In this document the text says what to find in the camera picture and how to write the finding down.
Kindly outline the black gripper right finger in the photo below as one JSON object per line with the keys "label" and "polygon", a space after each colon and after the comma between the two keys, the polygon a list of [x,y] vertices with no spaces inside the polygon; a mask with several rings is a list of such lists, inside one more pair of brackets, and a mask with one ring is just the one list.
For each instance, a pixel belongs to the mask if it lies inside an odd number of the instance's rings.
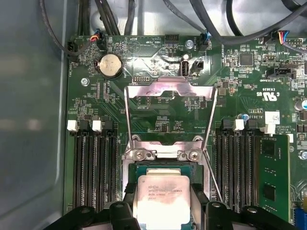
{"label": "black gripper right finger", "polygon": [[197,230],[295,230],[296,227],[257,206],[239,213],[224,203],[210,201],[201,184],[191,184],[191,214]]}

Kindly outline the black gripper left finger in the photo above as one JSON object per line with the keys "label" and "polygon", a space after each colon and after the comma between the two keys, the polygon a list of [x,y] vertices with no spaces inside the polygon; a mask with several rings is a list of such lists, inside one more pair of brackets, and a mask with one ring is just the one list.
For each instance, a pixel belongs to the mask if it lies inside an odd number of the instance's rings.
{"label": "black gripper left finger", "polygon": [[133,202],[137,185],[128,183],[124,199],[111,203],[100,212],[93,207],[74,208],[49,226],[47,230],[139,230],[140,225],[133,216]]}

